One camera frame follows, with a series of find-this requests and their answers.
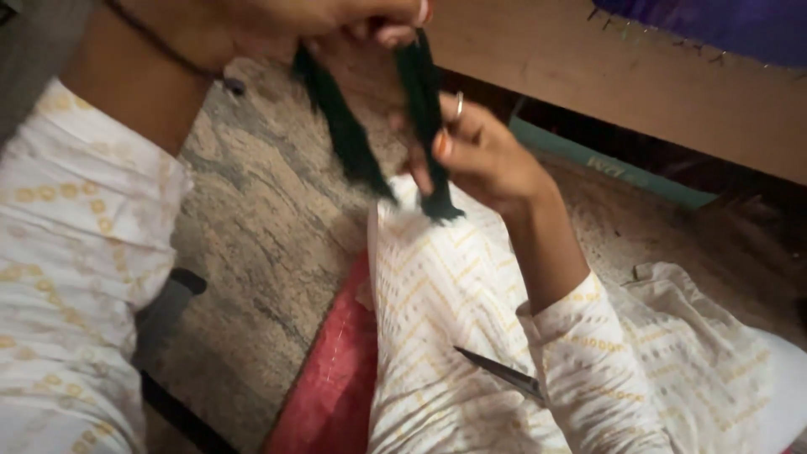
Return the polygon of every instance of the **fingernail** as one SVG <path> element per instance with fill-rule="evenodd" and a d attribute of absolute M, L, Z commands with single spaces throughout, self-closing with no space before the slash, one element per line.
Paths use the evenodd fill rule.
<path fill-rule="evenodd" d="M 445 131 L 440 131 L 437 134 L 437 144 L 434 149 L 434 157 L 440 160 L 444 160 L 448 158 L 451 154 L 451 149 L 453 144 L 451 143 L 451 139 L 449 139 L 449 135 L 445 133 Z"/>
<path fill-rule="evenodd" d="M 420 0 L 420 16 L 417 23 L 424 26 L 432 20 L 433 15 L 432 3 L 429 0 Z"/>

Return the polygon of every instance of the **silver ring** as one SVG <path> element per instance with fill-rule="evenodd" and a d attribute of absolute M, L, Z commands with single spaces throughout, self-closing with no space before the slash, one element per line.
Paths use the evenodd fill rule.
<path fill-rule="evenodd" d="M 465 98 L 465 95 L 461 92 L 457 92 L 457 115 L 454 116 L 454 121 L 459 120 L 460 114 L 462 114 L 462 99 Z"/>

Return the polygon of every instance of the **scissors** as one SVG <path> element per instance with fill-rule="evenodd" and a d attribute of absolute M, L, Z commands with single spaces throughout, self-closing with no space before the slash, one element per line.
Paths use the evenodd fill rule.
<path fill-rule="evenodd" d="M 464 348 L 455 346 L 454 350 L 459 351 L 467 359 L 470 359 L 471 363 L 476 364 L 491 374 L 498 376 L 500 379 L 507 381 L 510 385 L 515 386 L 523 393 L 535 397 L 539 401 L 544 400 L 544 397 L 541 395 L 541 387 L 538 380 L 532 378 L 531 376 L 518 372 L 515 369 L 511 369 L 504 364 L 497 363 L 493 359 L 488 359 L 484 356 L 477 355 L 476 353 L 468 351 Z"/>

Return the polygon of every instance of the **wooden plank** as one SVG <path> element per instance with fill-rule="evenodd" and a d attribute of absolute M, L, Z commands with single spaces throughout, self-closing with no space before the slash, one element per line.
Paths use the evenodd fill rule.
<path fill-rule="evenodd" d="M 807 78 L 672 46 L 661 32 L 602 30 L 586 0 L 441 0 L 429 25 L 447 69 L 807 184 Z"/>

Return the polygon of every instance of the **black strap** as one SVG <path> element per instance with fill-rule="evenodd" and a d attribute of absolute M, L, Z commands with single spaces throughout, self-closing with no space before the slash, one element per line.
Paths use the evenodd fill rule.
<path fill-rule="evenodd" d="M 148 25 L 141 22 L 140 19 L 135 17 L 129 11 L 123 8 L 118 0 L 104 0 L 104 4 L 109 7 L 118 17 L 120 17 L 129 27 L 136 30 L 143 36 L 152 46 L 157 50 L 170 57 L 171 60 L 176 61 L 182 68 L 196 74 L 202 78 L 221 81 L 224 87 L 230 90 L 234 95 L 241 96 L 244 94 L 246 87 L 244 83 L 235 78 L 226 78 L 224 71 L 211 71 L 209 69 L 199 68 L 192 61 L 185 58 L 182 54 L 174 50 L 171 46 L 165 43 L 154 31 L 148 28 Z"/>

